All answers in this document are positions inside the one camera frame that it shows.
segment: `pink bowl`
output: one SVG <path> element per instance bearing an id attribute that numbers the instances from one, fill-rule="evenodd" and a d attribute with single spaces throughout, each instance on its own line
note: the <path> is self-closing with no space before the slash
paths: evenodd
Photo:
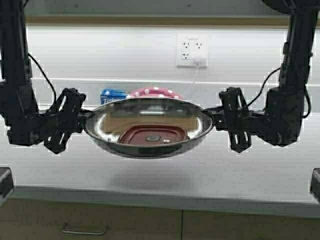
<path id="1" fill-rule="evenodd" d="M 132 91 L 127 98 L 145 98 L 145 97 L 153 97 L 153 98 L 171 98 L 171 99 L 183 99 L 183 97 L 167 88 L 160 87 L 144 87 Z"/>

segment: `white cable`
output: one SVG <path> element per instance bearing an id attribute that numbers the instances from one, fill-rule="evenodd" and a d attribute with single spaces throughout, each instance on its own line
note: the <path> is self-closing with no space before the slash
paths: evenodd
<path id="1" fill-rule="evenodd" d="M 193 87 L 193 85 L 195 84 L 196 80 L 197 80 L 197 76 L 198 76 L 198 70 L 200 67 L 200 64 L 197 64 L 195 69 L 195 75 L 194 75 L 194 79 L 193 82 L 190 84 L 190 86 L 184 91 L 184 93 L 182 94 L 182 96 L 185 98 L 187 95 L 186 93 Z"/>

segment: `white outlet cover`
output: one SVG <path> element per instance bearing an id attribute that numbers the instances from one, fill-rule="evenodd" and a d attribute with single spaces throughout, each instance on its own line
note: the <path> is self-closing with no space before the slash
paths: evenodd
<path id="1" fill-rule="evenodd" d="M 203 33 L 179 33 L 176 41 L 176 66 L 194 68 L 194 57 L 203 59 L 201 68 L 208 67 L 209 35 Z"/>

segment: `cabinet drawer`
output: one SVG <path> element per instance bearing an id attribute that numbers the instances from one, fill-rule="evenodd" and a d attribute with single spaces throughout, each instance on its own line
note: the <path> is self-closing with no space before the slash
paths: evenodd
<path id="1" fill-rule="evenodd" d="M 108 230 L 104 236 L 65 234 L 65 223 L 81 232 Z M 178 210 L 9 199 L 0 207 L 0 240 L 177 240 L 180 223 Z"/>
<path id="2" fill-rule="evenodd" d="M 318 240 L 320 219 L 186 211 L 184 240 Z"/>

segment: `stainless steel pan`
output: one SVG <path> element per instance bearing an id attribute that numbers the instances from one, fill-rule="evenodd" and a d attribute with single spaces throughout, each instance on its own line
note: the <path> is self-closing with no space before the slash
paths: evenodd
<path id="1" fill-rule="evenodd" d="M 84 130 L 104 150 L 130 157 L 173 156 L 197 146 L 213 127 L 212 118 L 193 103 L 172 98 L 129 98 L 95 109 Z M 153 146 L 118 143 L 132 126 L 157 124 L 183 128 L 188 139 Z"/>

